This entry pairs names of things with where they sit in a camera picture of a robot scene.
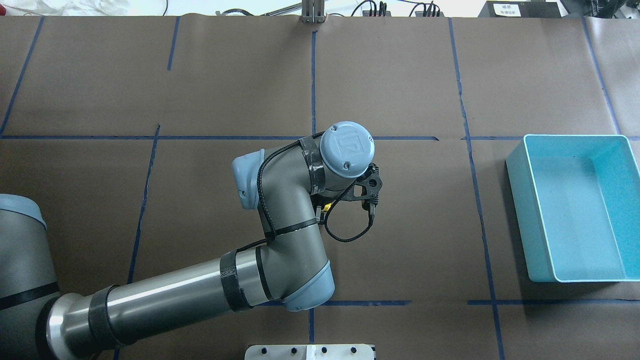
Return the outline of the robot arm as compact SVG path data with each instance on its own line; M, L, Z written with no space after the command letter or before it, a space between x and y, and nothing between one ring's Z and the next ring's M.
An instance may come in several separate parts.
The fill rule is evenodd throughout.
M3 193L1 358L85 360L272 301L289 312L326 303L335 281L321 227L332 235L334 207L360 202L370 230L381 185L375 147L363 125L339 121L236 157L237 197L257 212L262 239L89 295L60 291L41 209L25 196Z

